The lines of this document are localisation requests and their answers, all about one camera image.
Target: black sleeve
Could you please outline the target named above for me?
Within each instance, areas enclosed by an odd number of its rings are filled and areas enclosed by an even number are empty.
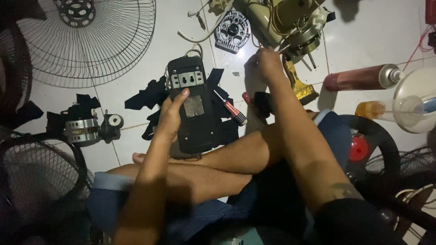
[[[324,244],[406,243],[364,200],[338,199],[325,204],[315,215],[315,228]]]

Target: lubricant spray can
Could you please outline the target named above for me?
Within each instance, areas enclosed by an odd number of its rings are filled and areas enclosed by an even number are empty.
[[[377,65],[328,75],[324,87],[330,92],[342,90],[374,90],[394,87],[404,73],[394,64]]]

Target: red wire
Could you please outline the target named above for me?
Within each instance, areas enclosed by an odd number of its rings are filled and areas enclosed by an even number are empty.
[[[406,69],[407,65],[409,65],[410,61],[412,60],[413,56],[415,55],[416,51],[418,50],[418,48],[422,51],[422,52],[429,52],[432,51],[433,48],[424,48],[422,46],[422,41],[424,41],[424,39],[426,38],[426,35],[428,34],[428,32],[433,28],[433,31],[436,31],[436,28],[434,25],[428,25],[427,28],[424,30],[424,33],[421,35],[421,38],[419,39],[419,43],[418,46],[416,46],[415,51],[413,52],[413,54],[410,56],[410,59],[407,61],[406,66],[404,67],[403,71]]]

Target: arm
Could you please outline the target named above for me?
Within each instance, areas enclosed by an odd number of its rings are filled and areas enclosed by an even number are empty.
[[[168,98],[162,105],[156,133],[120,214],[114,245],[154,245],[159,241],[164,220],[168,155],[180,126],[179,110],[188,95],[186,88],[174,102]]]
[[[259,49],[249,62],[258,66],[272,94],[276,123],[283,136],[282,153],[311,212],[316,213],[335,199],[362,199],[295,96],[283,73],[279,54],[271,49]]]

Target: fan control box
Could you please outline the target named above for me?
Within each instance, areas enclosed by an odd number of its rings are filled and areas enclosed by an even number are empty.
[[[168,74],[171,99],[185,88],[190,91],[180,108],[181,123],[177,133],[180,151],[195,154],[218,147],[219,134],[201,59],[183,56],[172,60],[168,63]]]

